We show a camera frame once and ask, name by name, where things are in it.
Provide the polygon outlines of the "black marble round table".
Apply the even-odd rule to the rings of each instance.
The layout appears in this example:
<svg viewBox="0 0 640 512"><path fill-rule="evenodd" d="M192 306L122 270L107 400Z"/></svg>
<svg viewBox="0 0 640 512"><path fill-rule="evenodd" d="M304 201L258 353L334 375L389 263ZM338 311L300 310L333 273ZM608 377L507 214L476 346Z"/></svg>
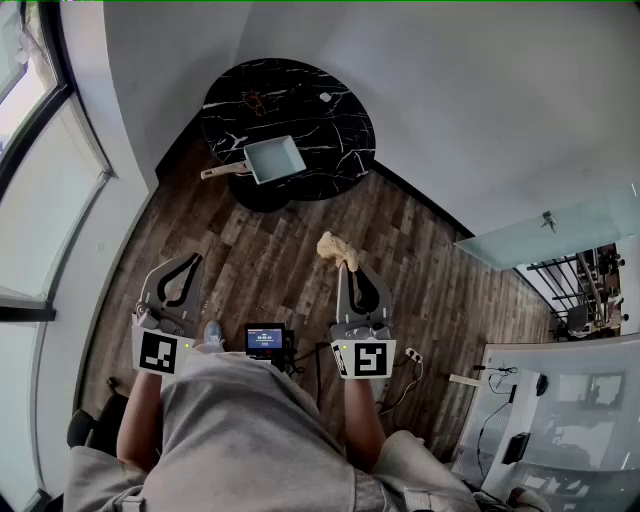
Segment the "black marble round table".
<svg viewBox="0 0 640 512"><path fill-rule="evenodd" d="M323 102L319 95L331 95ZM244 147L291 136L306 170L263 185L249 175L228 178L244 207L268 213L290 201L334 198L354 188L374 161L372 122L356 95L330 73L290 59L251 60L226 71L200 111L204 136L224 164L244 158Z"/></svg>

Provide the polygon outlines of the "frosted glass panel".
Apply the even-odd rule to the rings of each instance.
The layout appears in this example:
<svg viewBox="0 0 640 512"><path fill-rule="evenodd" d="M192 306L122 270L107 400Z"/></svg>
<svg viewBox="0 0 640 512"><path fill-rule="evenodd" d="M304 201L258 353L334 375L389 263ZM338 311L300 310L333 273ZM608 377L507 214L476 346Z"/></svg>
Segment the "frosted glass panel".
<svg viewBox="0 0 640 512"><path fill-rule="evenodd" d="M640 183L550 211L556 232L532 219L456 243L496 270L505 270L615 243L640 234Z"/></svg>

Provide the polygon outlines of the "person's left forearm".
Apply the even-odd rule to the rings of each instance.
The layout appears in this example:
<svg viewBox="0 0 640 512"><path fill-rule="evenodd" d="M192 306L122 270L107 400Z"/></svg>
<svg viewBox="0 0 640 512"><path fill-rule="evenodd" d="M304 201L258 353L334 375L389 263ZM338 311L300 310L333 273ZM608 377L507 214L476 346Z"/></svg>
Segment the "person's left forearm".
<svg viewBox="0 0 640 512"><path fill-rule="evenodd" d="M161 384L160 375L140 372L136 376L117 437L117 458L145 472L150 472L159 460Z"/></svg>

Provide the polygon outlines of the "black office chair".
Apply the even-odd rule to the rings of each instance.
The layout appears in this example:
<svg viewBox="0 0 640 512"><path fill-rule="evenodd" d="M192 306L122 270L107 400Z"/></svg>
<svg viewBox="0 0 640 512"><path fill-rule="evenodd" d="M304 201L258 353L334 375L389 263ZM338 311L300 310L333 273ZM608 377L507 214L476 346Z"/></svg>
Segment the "black office chair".
<svg viewBox="0 0 640 512"><path fill-rule="evenodd" d="M70 448L85 446L116 456L117 437L128 398L113 393L95 419L83 409L73 414L67 429L67 445Z"/></svg>

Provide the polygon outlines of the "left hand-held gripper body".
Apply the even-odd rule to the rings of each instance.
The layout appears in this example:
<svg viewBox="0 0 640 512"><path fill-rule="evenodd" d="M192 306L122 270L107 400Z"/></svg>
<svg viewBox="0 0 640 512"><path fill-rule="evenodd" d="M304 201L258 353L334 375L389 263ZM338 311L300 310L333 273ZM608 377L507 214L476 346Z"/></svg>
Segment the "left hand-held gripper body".
<svg viewBox="0 0 640 512"><path fill-rule="evenodd" d="M132 314L132 361L140 372L179 375L196 341L193 304L154 309L144 301Z"/></svg>

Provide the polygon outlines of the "person's right forearm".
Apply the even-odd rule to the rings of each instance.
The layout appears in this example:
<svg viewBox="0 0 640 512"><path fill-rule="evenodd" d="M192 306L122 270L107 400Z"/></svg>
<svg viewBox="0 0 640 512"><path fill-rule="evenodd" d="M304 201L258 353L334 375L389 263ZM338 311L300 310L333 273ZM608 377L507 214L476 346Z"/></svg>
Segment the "person's right forearm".
<svg viewBox="0 0 640 512"><path fill-rule="evenodd" d="M345 441L349 462L363 472L377 463L386 436L368 380L344 382Z"/></svg>

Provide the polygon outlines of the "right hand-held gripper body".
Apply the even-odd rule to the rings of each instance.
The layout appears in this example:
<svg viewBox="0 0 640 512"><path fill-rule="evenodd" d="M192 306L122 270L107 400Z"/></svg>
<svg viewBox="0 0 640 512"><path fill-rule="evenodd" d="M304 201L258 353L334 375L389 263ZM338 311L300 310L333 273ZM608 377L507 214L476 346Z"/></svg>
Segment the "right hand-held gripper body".
<svg viewBox="0 0 640 512"><path fill-rule="evenodd" d="M392 375L396 340L390 325L381 322L335 324L331 349L343 380L368 380L375 401L381 401Z"/></svg>

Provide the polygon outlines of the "black box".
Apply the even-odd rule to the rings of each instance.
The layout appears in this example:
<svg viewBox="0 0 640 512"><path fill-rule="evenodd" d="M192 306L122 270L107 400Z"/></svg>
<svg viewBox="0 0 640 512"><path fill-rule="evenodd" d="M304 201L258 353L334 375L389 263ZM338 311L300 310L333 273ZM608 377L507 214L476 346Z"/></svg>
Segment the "black box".
<svg viewBox="0 0 640 512"><path fill-rule="evenodd" d="M521 432L511 437L502 459L504 465L517 463L523 458L530 436L530 432Z"/></svg>

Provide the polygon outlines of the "grey sneaker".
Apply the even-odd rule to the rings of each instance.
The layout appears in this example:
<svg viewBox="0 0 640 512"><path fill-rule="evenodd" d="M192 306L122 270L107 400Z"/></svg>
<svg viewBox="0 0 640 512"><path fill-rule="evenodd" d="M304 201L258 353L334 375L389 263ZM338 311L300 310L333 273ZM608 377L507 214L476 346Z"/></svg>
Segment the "grey sneaker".
<svg viewBox="0 0 640 512"><path fill-rule="evenodd" d="M221 325L217 321L209 321L204 331L204 345L213 352L224 352L225 339Z"/></svg>

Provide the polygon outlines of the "white desk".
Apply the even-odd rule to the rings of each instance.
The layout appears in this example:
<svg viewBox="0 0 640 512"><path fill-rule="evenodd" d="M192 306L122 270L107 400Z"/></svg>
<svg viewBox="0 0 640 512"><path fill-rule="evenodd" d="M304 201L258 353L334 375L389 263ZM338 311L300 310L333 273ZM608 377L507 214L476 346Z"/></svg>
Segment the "white desk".
<svg viewBox="0 0 640 512"><path fill-rule="evenodd" d="M485 348L453 456L461 479L504 500L515 487L553 512L640 512L640 334ZM547 391L536 395L540 374ZM523 458L504 465L512 436Z"/></svg>

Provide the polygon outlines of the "person in white shirt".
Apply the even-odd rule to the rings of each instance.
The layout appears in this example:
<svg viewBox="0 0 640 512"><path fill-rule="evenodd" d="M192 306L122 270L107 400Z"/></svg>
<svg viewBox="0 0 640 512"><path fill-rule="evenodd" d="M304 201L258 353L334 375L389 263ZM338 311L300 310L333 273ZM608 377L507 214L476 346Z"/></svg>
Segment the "person in white shirt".
<svg viewBox="0 0 640 512"><path fill-rule="evenodd" d="M161 404L155 467L75 447L64 512L480 512L407 431L385 434L369 472L354 467L311 397L267 363L195 349Z"/></svg>

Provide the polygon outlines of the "black metal railing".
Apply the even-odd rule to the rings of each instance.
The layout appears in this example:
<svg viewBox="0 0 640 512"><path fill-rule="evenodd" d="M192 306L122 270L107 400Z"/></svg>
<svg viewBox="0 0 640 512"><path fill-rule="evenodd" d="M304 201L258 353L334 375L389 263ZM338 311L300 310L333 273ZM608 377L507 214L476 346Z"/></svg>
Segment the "black metal railing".
<svg viewBox="0 0 640 512"><path fill-rule="evenodd" d="M629 315L622 311L617 246L607 244L532 263L526 276L549 305L551 334L558 342L619 336Z"/></svg>

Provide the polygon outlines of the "small black monitor screen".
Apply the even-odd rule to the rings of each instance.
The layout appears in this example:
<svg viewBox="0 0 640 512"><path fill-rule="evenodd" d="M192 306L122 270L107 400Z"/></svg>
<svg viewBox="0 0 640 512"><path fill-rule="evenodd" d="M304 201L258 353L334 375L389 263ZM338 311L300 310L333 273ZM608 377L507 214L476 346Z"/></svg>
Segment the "small black monitor screen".
<svg viewBox="0 0 640 512"><path fill-rule="evenodd" d="M284 323L248 323L244 326L245 353L284 372L293 367L294 331Z"/></svg>

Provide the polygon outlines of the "black framed window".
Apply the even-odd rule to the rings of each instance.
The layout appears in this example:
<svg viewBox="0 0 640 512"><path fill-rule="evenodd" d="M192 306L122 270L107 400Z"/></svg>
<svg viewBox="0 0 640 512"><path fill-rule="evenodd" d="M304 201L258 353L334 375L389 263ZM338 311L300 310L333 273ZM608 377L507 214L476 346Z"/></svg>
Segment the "black framed window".
<svg viewBox="0 0 640 512"><path fill-rule="evenodd" d="M55 0L0 0L0 512L49 498L37 371L68 254L109 165L85 116Z"/></svg>

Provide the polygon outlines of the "square pale green pan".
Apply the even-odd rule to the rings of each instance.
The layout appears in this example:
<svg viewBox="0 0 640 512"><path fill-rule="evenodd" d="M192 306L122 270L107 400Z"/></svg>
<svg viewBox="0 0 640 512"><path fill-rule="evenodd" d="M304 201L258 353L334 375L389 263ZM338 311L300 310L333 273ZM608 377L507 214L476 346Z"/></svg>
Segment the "square pale green pan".
<svg viewBox="0 0 640 512"><path fill-rule="evenodd" d="M223 175L249 175L257 185L280 180L306 170L307 166L291 136L256 142L244 147L244 160L200 173L202 180Z"/></svg>

